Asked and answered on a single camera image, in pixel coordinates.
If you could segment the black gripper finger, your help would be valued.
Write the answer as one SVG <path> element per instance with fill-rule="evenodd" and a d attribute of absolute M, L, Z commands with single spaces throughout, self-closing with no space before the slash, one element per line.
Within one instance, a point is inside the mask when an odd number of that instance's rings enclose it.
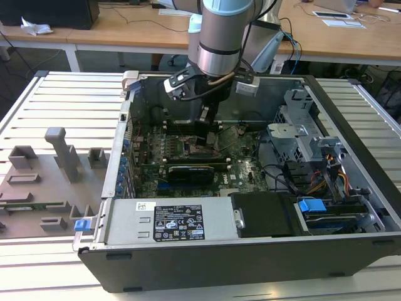
<path fill-rule="evenodd" d="M 207 122 L 196 120 L 194 124 L 196 145 L 205 146 L 207 143 Z"/>

